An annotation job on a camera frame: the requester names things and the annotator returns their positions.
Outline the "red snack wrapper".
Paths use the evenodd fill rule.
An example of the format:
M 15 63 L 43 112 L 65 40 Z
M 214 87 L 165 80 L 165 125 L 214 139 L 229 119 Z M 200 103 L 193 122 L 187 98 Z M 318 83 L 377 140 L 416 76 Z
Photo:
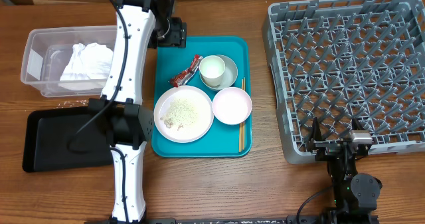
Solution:
M 169 83 L 173 87 L 187 85 L 187 83 L 194 77 L 194 75 L 198 71 L 199 65 L 202 60 L 203 57 L 201 55 L 195 55 L 190 67 L 175 75 L 172 79 L 169 80 Z

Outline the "wooden chopstick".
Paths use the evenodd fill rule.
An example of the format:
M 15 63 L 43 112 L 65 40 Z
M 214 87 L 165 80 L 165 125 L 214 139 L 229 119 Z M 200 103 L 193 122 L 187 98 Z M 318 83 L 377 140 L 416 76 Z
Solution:
M 242 79 L 242 89 L 245 91 L 246 90 L 246 79 L 243 78 Z M 242 151 L 245 150 L 245 121 L 243 121 L 241 123 L 241 148 Z
M 238 151 L 239 151 L 239 153 L 242 152 L 242 148 L 241 148 L 241 141 L 242 141 L 241 140 L 241 135 L 242 135 L 241 134 L 241 123 L 239 123 L 239 142 L 238 142 Z

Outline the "pink small bowl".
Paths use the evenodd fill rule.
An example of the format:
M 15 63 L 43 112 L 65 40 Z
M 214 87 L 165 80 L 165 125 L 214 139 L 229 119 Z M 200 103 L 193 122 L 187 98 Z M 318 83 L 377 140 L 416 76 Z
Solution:
M 214 116 L 224 124 L 240 124 L 251 115 L 252 100 L 250 95 L 241 88 L 224 88 L 214 96 L 212 111 Z

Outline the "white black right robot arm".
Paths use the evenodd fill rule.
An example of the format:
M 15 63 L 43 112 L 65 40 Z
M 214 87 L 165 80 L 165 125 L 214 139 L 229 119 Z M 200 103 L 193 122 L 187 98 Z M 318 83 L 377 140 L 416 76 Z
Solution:
M 307 150 L 315 151 L 315 161 L 326 162 L 331 185 L 307 198 L 299 207 L 296 223 L 378 223 L 371 212 L 377 208 L 382 182 L 367 173 L 359 173 L 356 161 L 365 158 L 373 144 L 368 130 L 358 119 L 351 120 L 352 130 L 345 138 L 327 142 L 319 129 L 319 121 L 313 119 Z M 302 217 L 302 209 L 316 197 L 333 191 L 334 207 L 328 207 L 317 217 Z

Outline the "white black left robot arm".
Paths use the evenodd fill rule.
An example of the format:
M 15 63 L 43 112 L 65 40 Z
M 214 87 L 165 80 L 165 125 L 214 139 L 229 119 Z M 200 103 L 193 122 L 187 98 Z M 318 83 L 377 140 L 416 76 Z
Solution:
M 117 33 L 109 77 L 99 99 L 88 107 L 106 135 L 112 155 L 115 205 L 106 223 L 143 223 L 143 155 L 153 134 L 153 112 L 143 107 L 142 83 L 149 48 L 184 48 L 187 25 L 173 16 L 175 0 L 109 0 L 117 15 Z

